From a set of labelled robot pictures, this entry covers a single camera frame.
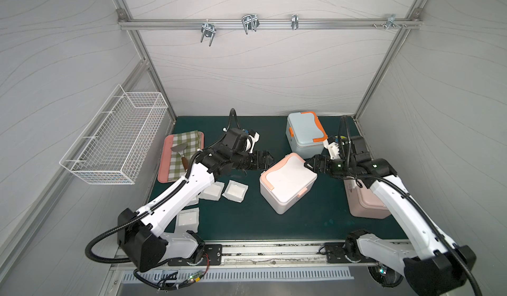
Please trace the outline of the white peach first aid kit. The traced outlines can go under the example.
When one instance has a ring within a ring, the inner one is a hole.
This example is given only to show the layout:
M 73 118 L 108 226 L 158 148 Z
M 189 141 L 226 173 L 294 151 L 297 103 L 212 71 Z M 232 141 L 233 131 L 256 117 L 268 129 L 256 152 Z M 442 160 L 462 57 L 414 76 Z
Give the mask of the white peach first aid kit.
M 297 153 L 285 156 L 260 176 L 260 193 L 274 211 L 283 215 L 307 194 L 318 175 L 304 166 Z

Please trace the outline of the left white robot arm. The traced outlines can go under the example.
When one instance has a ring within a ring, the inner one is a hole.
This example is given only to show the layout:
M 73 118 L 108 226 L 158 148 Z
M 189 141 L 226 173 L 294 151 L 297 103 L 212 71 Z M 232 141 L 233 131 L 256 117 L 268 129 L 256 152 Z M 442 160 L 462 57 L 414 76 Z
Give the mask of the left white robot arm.
M 259 139 L 260 134 L 252 129 L 225 130 L 215 144 L 196 151 L 186 173 L 161 195 L 136 211 L 122 211 L 117 227 L 92 239 L 85 247 L 85 256 L 101 264 L 131 262 L 138 271 L 146 272 L 161 266 L 163 257 L 175 246 L 179 250 L 175 257 L 198 263 L 205 244 L 195 232 L 171 235 L 165 230 L 192 199 L 231 170 L 266 170 L 272 166 L 273 157 L 268 151 L 254 149 Z M 92 251 L 112 235 L 117 236 L 124 258 L 106 258 Z

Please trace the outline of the pink first aid kit box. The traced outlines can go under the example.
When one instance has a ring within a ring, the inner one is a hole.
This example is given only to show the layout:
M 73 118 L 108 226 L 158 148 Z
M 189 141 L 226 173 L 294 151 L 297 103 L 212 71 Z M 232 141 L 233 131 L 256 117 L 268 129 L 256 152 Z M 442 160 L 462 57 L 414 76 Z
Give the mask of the pink first aid kit box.
M 385 219 L 391 215 L 381 199 L 372 190 L 366 188 L 361 180 L 345 180 L 344 185 L 349 211 L 352 216 L 357 218 Z

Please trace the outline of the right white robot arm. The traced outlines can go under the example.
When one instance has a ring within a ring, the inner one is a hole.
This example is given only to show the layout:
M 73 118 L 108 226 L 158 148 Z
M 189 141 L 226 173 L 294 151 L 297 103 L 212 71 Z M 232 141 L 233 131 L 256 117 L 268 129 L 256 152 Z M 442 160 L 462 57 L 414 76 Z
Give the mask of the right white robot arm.
M 433 222 L 388 161 L 373 159 L 360 136 L 326 142 L 328 155 L 315 155 L 304 166 L 371 190 L 409 239 L 409 244 L 401 246 L 365 230 L 353 231 L 343 245 L 348 261 L 369 258 L 376 263 L 370 274 L 379 284 L 387 285 L 385 276 L 391 270 L 405 278 L 417 295 L 443 295 L 466 283 L 475 295 L 482 294 L 472 273 L 477 260 L 474 251 L 459 246 Z

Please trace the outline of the white gauze packet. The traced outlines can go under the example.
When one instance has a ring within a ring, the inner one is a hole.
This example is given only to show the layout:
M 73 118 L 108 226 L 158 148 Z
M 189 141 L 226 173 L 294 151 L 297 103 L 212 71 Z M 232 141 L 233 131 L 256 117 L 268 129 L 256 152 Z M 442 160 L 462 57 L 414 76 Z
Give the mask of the white gauze packet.
M 223 182 L 214 182 L 200 193 L 199 199 L 219 201 L 223 193 L 223 188 Z
M 243 202 L 247 191 L 248 185 L 236 181 L 229 181 L 226 190 L 223 192 L 222 196 L 230 201 L 241 203 Z
M 196 195 L 186 204 L 186 207 L 195 206 L 198 205 L 198 203 L 199 203 L 199 195 Z

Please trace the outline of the blue orange first aid kit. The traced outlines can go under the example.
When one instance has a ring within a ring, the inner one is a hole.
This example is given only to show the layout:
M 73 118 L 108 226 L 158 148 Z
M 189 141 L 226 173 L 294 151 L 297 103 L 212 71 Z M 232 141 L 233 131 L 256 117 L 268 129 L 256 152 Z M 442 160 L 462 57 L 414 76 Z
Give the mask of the blue orange first aid kit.
M 287 117 L 286 136 L 293 153 L 309 159 L 322 153 L 328 139 L 315 112 L 295 112 Z

